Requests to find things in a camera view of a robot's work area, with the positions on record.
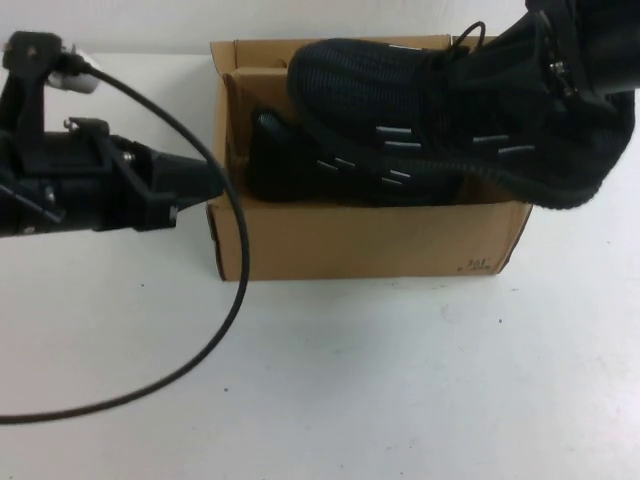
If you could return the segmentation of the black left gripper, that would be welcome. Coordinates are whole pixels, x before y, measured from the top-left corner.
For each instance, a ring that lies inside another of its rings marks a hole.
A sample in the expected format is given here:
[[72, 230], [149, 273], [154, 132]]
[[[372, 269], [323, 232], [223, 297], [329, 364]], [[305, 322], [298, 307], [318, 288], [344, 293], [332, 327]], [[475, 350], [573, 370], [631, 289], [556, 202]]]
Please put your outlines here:
[[158, 151], [97, 127], [107, 161], [100, 231], [173, 229], [179, 212], [223, 194], [218, 175], [203, 161]]

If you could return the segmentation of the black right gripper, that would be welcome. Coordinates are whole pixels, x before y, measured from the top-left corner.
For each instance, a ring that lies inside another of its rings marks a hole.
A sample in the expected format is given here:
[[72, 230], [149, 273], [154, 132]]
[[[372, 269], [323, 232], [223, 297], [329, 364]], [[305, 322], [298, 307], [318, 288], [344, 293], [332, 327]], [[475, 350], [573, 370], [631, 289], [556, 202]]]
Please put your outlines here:
[[563, 102], [614, 115], [621, 94], [621, 3], [619, 1], [530, 1], [551, 37], [549, 69]]

